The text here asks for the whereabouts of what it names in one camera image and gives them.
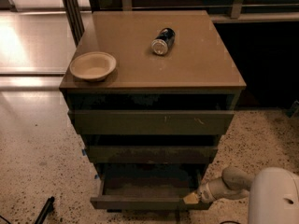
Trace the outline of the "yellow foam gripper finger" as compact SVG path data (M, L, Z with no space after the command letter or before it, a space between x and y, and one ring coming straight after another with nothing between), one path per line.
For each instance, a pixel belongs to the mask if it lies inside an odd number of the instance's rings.
M191 192L183 198L183 202L186 204L198 204L200 197L197 192Z

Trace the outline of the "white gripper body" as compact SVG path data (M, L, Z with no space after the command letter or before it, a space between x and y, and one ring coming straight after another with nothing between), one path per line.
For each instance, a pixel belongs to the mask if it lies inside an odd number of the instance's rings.
M246 198L249 192L224 182L221 177L201 184L197 190L198 199L202 203L213 203L219 199L239 200Z

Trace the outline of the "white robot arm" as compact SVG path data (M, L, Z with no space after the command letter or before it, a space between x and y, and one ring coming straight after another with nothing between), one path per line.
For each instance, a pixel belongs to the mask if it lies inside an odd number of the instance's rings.
M268 167L256 176L228 166L221 177L201 184L183 198L185 204L249 197L248 224L299 224L299 176Z

